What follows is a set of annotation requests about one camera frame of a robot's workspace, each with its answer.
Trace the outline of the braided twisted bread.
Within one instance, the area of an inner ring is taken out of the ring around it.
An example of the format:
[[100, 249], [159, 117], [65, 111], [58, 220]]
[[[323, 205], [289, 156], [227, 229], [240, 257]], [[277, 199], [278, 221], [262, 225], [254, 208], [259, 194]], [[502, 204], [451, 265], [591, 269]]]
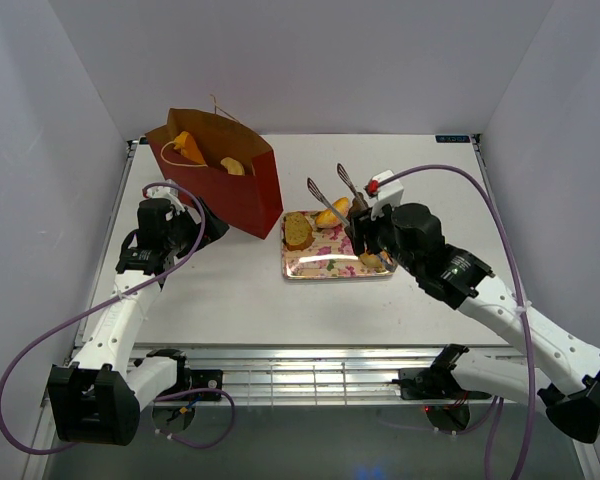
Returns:
[[182, 131], [173, 140], [174, 149], [194, 166], [206, 166], [207, 163], [193, 135]]

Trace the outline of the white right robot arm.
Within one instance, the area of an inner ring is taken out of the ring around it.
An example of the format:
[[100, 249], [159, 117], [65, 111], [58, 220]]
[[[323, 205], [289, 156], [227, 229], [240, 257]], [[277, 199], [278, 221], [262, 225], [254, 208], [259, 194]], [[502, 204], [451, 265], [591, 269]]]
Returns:
[[548, 319], [474, 254], [447, 243], [428, 207], [403, 203], [397, 174], [381, 172], [365, 190], [370, 206], [349, 220], [355, 253], [387, 253], [427, 295], [528, 357], [520, 366], [449, 345], [430, 367], [434, 390], [444, 397], [468, 390], [526, 404], [568, 437], [594, 443], [600, 435], [600, 348]]

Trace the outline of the red paper bag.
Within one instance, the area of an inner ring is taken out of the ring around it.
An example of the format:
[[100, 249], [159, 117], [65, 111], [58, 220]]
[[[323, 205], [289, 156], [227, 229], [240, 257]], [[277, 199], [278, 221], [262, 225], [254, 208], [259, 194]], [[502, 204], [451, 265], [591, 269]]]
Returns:
[[[182, 131], [191, 133], [206, 166], [194, 166], [171, 142]], [[146, 133], [164, 178], [202, 198], [221, 220], [264, 239], [283, 212], [274, 151], [258, 133], [225, 112], [171, 108], [166, 124]], [[240, 161], [245, 176], [227, 173], [220, 161]]]

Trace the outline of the large orange muffin bread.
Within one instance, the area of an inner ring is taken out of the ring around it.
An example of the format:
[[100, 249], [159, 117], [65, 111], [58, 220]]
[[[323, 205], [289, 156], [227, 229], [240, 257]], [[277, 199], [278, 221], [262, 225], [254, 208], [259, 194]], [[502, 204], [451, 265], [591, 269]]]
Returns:
[[220, 161], [221, 165], [226, 169], [227, 173], [235, 176], [245, 176], [246, 170], [244, 165], [231, 157], [225, 157]]

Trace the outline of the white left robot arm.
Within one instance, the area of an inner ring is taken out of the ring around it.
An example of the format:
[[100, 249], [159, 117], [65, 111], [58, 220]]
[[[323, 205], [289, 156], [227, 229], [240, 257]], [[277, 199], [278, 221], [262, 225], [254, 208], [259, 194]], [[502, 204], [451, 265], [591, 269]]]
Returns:
[[203, 200], [194, 199], [188, 210], [182, 193], [167, 183], [145, 190], [137, 227], [121, 244], [110, 305], [71, 363], [50, 372], [47, 391], [57, 436], [65, 442], [126, 446], [152, 401], [181, 399], [191, 390], [186, 356], [177, 349], [153, 350], [129, 365], [167, 272], [228, 230]]

